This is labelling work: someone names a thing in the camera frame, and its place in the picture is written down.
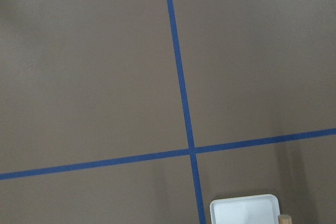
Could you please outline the white towel rack with wooden bars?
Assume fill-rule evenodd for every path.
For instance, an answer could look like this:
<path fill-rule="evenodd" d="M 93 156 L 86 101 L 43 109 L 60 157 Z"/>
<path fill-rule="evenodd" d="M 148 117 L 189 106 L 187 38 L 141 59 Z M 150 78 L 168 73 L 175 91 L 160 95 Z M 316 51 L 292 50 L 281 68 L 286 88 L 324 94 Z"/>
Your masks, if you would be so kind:
<path fill-rule="evenodd" d="M 272 194 L 217 199 L 209 209 L 212 224 L 279 223 L 279 201 Z"/>

